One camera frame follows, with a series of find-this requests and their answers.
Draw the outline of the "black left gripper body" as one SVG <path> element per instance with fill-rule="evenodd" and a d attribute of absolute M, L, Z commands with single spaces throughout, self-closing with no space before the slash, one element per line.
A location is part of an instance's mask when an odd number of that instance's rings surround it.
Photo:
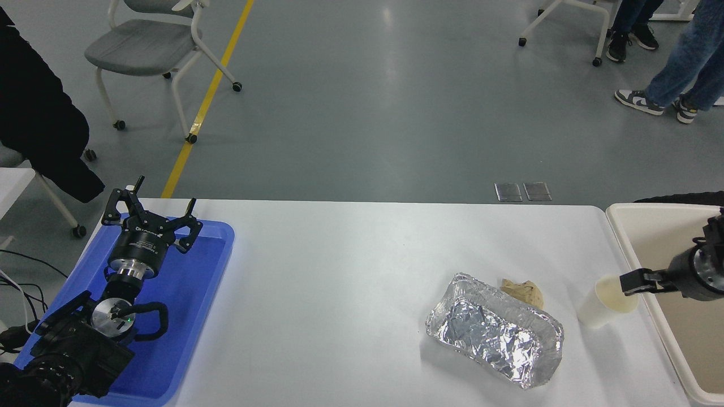
<path fill-rule="evenodd" d="M 121 233 L 111 251 L 111 268 L 121 268 L 142 263 L 145 271 L 159 271 L 166 253 L 175 240 L 170 219 L 150 214 L 148 219 L 128 216 L 121 223 Z"/>

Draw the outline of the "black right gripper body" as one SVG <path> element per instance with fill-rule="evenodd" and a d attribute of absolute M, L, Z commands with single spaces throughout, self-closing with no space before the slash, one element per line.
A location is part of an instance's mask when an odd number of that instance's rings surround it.
<path fill-rule="evenodd" d="M 702 247 L 692 247 L 674 257 L 666 275 L 684 298 L 696 301 L 723 298 L 722 261 L 715 260 Z"/>

